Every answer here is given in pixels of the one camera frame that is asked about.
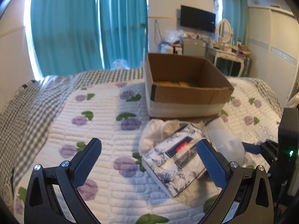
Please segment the clear plastic bag pile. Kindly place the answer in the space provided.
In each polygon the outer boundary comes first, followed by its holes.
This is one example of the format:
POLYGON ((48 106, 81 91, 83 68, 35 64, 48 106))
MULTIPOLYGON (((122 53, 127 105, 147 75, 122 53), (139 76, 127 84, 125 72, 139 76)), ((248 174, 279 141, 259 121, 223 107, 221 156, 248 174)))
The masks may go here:
POLYGON ((164 41, 168 44, 178 44, 184 37, 183 30, 167 30, 164 41))

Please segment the white wardrobe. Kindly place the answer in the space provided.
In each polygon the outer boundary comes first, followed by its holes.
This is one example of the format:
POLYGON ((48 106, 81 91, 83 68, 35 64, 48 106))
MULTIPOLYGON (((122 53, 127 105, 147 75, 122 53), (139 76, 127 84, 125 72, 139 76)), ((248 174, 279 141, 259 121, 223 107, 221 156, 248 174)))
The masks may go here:
POLYGON ((298 87, 298 22, 281 8, 250 6, 247 46, 251 51, 250 77, 262 79, 284 108, 298 87))

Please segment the white dressing table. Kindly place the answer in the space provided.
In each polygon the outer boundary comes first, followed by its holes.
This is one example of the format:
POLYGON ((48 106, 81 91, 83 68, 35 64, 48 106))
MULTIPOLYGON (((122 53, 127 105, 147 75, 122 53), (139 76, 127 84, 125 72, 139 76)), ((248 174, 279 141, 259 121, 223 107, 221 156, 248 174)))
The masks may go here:
POLYGON ((215 48, 206 48, 205 58, 210 60, 224 76, 249 77, 252 64, 249 57, 215 48))

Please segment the grey white soft cloth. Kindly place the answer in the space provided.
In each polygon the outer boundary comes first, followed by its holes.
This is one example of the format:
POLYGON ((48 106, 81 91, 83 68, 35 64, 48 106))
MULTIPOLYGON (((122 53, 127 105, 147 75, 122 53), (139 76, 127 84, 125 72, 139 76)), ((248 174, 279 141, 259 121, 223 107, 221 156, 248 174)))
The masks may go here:
POLYGON ((245 157, 244 147, 241 140, 226 128, 221 117, 209 120, 205 123, 205 128, 217 152, 223 154, 228 162, 235 161, 242 166, 245 157))

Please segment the large water bottle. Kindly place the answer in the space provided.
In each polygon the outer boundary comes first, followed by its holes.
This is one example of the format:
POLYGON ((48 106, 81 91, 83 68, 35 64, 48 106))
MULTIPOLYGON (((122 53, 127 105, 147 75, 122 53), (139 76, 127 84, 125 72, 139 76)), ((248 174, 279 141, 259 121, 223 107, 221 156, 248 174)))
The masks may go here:
POLYGON ((130 68, 129 68, 128 62, 126 60, 117 59, 117 60, 113 61, 111 69, 112 70, 122 70, 122 69, 129 70, 130 68))

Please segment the white lace fabric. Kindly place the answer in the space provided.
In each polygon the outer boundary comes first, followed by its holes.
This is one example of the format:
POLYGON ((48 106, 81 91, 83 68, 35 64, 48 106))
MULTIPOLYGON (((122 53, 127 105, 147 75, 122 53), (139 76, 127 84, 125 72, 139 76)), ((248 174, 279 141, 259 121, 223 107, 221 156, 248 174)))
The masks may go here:
POLYGON ((143 155, 179 130, 178 120, 151 119, 145 126, 139 141, 139 154, 143 155))

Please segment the grey checked bedsheet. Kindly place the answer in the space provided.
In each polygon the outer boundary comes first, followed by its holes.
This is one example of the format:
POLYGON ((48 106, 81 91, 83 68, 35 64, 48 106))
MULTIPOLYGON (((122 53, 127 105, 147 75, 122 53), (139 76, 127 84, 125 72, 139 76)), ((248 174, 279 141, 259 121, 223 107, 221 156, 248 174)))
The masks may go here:
MULTIPOLYGON (((116 83, 143 78, 143 69, 91 70, 69 76, 47 76, 29 81, 16 91, 1 109, 1 187, 11 191, 29 169, 48 138, 51 123, 68 96, 84 86, 116 83)), ((228 77, 235 88, 232 97, 246 96, 241 112, 270 120, 276 125, 282 109, 275 92, 263 80, 249 77, 228 77)))

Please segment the black wall television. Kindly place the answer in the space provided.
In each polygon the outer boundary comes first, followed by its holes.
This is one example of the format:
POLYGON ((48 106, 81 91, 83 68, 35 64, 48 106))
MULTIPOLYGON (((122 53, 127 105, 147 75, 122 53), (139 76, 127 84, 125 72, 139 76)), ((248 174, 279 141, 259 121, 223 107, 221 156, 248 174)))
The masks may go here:
POLYGON ((215 31, 216 14, 181 5, 180 26, 202 30, 210 33, 215 31))

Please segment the teal curtain left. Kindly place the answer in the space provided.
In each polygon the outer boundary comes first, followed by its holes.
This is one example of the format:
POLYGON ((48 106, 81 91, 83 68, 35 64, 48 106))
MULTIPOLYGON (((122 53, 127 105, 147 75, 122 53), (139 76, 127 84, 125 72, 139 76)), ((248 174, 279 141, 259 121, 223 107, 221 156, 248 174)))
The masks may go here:
POLYGON ((31 0, 31 34, 43 76, 138 68, 147 53, 147 0, 31 0))

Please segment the white suitcase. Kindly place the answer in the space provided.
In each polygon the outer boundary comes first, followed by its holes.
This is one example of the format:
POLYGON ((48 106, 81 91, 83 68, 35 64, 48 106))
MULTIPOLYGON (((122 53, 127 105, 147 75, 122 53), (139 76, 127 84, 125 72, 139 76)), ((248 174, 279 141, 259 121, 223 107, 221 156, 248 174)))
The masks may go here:
POLYGON ((182 55, 182 47, 180 45, 162 45, 160 53, 182 55))

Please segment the brown cardboard box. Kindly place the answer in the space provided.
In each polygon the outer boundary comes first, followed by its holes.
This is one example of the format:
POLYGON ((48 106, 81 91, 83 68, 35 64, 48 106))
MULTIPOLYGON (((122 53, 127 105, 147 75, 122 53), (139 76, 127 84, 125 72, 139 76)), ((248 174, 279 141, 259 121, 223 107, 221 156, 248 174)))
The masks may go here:
POLYGON ((209 118, 221 112, 234 87, 207 59, 149 53, 144 64, 151 118, 209 118))

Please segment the white oval vanity mirror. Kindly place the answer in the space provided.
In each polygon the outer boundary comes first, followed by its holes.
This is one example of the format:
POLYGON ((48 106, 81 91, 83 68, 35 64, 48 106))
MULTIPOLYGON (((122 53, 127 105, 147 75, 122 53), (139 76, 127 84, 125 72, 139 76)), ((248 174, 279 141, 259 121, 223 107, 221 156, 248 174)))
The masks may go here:
POLYGON ((216 27, 216 34, 219 41, 229 43, 233 38, 233 28, 227 19, 222 19, 216 27))

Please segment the teal curtain right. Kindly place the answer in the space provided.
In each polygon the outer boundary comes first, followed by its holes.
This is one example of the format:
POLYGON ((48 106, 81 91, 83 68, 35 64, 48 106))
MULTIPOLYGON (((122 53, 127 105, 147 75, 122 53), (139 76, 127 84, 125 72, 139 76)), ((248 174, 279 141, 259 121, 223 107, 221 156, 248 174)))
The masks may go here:
POLYGON ((247 0, 222 0, 223 18, 233 29, 233 41, 240 39, 245 45, 247 39, 248 3, 247 0))

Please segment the grey mini fridge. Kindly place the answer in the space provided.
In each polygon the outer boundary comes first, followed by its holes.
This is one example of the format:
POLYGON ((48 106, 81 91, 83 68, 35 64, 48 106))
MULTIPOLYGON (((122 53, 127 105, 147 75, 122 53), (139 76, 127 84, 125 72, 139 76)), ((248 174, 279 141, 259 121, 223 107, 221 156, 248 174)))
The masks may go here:
POLYGON ((186 56, 205 57, 206 43, 199 39, 184 38, 182 51, 186 56))

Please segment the floral tissue pouch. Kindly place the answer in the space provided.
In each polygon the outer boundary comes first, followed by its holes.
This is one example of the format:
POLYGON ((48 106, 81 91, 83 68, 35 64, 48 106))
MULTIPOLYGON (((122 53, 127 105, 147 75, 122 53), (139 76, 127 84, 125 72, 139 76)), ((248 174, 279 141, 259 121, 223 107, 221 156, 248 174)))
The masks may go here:
POLYGON ((206 171, 197 153, 197 143, 205 139, 205 128, 189 123, 142 154, 142 166, 169 197, 176 198, 206 171))

